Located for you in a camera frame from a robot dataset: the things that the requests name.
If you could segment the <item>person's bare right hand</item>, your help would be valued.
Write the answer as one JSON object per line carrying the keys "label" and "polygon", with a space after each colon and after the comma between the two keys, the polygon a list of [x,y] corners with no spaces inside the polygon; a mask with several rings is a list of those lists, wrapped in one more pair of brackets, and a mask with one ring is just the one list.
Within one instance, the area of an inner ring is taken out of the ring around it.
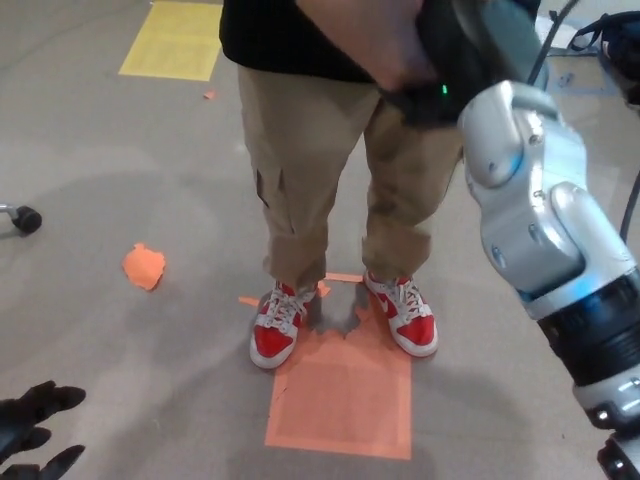
{"label": "person's bare right hand", "polygon": [[416,19],[421,1],[305,0],[298,8],[379,87],[398,91],[432,81]]}

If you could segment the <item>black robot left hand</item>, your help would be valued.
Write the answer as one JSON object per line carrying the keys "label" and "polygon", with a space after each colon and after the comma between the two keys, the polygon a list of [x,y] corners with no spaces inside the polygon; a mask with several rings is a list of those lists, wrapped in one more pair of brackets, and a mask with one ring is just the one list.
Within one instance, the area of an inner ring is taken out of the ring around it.
{"label": "black robot left hand", "polygon": [[[40,424],[56,413],[71,410],[86,398],[86,391],[75,386],[58,386],[54,381],[35,385],[19,398],[1,401],[1,463],[21,452],[43,446],[52,436]],[[84,452],[74,445],[53,457],[46,465],[14,464],[1,473],[2,479],[58,480]]]}

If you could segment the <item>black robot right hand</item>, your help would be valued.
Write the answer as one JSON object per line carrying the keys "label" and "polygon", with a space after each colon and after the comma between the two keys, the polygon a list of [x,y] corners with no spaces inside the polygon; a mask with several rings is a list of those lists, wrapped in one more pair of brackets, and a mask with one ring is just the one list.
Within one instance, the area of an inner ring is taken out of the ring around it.
{"label": "black robot right hand", "polygon": [[496,47],[482,17],[487,1],[426,1],[416,18],[436,80],[382,93],[414,127],[453,125],[479,92],[497,79]]}

